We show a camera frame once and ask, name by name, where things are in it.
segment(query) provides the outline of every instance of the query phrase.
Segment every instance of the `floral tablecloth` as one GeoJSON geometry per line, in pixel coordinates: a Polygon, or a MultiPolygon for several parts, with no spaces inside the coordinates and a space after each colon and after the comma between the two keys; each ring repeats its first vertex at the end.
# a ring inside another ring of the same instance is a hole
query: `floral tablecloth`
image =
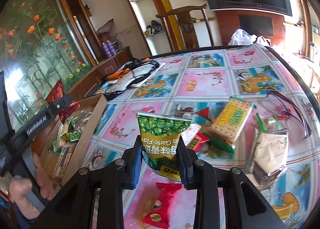
{"type": "MultiPolygon", "coordinates": [[[[166,63],[156,76],[143,87],[129,89],[107,104],[90,141],[83,166],[91,170],[103,168],[120,158],[125,149],[132,147],[139,134],[136,114],[140,110],[190,118],[194,123],[206,124],[218,116],[230,96],[237,96],[254,102],[257,109],[252,112],[245,131],[240,135],[235,154],[205,145],[198,157],[214,167],[230,169],[237,166],[243,169],[251,150],[256,124],[254,114],[259,112],[263,117],[272,115],[264,105],[265,88],[276,88],[301,109],[312,135],[304,141],[296,141],[295,136],[289,134],[288,171],[262,194],[272,206],[283,206],[281,216],[289,228],[299,228],[320,196],[320,125],[310,101],[295,78],[271,52],[255,44],[183,53],[156,60],[166,63]],[[298,200],[299,204],[292,207],[287,204],[288,199],[298,200]]],[[[287,107],[296,114],[292,106],[287,107]]],[[[283,125],[286,124],[286,116],[278,116],[278,119],[283,125]]],[[[297,127],[296,132],[303,130],[297,127]]],[[[171,183],[172,180],[154,174],[143,163],[137,189],[123,192],[126,229],[148,227],[141,221],[159,194],[155,182],[171,183]]],[[[174,199],[169,228],[192,228],[195,204],[196,191],[182,189],[174,199]]],[[[222,191],[220,212],[221,228],[225,228],[222,191]]]]}

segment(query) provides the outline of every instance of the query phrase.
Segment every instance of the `human hand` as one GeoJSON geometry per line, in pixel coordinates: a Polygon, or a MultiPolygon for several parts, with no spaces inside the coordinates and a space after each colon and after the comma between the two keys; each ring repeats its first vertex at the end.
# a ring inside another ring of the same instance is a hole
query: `human hand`
{"type": "MultiPolygon", "coordinates": [[[[32,156],[33,162],[36,166],[36,182],[40,187],[40,194],[43,198],[50,201],[54,197],[52,183],[50,182],[44,168],[41,166],[39,156],[35,153],[32,153],[32,156]]],[[[15,202],[17,204],[20,212],[28,220],[36,219],[40,214],[39,211],[25,197],[25,194],[31,190],[32,183],[27,178],[12,180],[9,187],[11,202],[15,202]]]]}

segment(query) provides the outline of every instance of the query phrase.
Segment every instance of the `red candy wrapper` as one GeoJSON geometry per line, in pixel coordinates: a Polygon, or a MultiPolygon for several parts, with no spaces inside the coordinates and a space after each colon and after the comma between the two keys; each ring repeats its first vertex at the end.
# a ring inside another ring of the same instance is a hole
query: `red candy wrapper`
{"type": "Polygon", "coordinates": [[[156,183],[159,189],[162,189],[158,196],[152,211],[147,214],[142,222],[155,227],[167,229],[170,224],[170,209],[174,196],[181,189],[182,184],[164,184],[156,183]]]}
{"type": "Polygon", "coordinates": [[[202,145],[209,140],[210,139],[208,137],[198,132],[196,136],[186,146],[186,148],[193,149],[195,152],[198,152],[201,149],[202,145]]]}
{"type": "MultiPolygon", "coordinates": [[[[60,98],[64,96],[64,91],[63,91],[63,83],[60,80],[57,81],[55,86],[52,88],[52,90],[49,92],[47,98],[45,99],[47,103],[53,103],[60,98]]],[[[69,104],[65,109],[63,109],[59,113],[59,118],[61,122],[64,124],[67,118],[71,116],[73,112],[75,112],[78,108],[80,107],[79,103],[72,101],[71,104],[69,104]]]]}

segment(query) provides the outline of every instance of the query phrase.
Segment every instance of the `purple bottle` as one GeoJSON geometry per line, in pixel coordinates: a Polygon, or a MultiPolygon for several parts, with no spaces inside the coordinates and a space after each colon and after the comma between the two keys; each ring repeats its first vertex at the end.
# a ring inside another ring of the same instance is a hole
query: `purple bottle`
{"type": "Polygon", "coordinates": [[[111,53],[111,51],[108,48],[108,45],[106,43],[102,43],[102,48],[105,51],[105,53],[107,54],[108,58],[112,57],[112,53],[111,53]]]}
{"type": "Polygon", "coordinates": [[[115,56],[117,54],[117,52],[115,50],[115,47],[114,47],[113,43],[108,40],[107,41],[107,46],[108,46],[112,56],[115,56]]]}

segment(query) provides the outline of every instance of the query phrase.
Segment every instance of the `wall mural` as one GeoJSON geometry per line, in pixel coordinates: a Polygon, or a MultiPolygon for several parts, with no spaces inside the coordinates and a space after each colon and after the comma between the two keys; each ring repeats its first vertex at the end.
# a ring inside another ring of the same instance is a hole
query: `wall mural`
{"type": "Polygon", "coordinates": [[[9,0],[0,12],[0,68],[18,128],[46,106],[59,79],[67,92],[92,67],[73,42],[57,0],[9,0]]]}

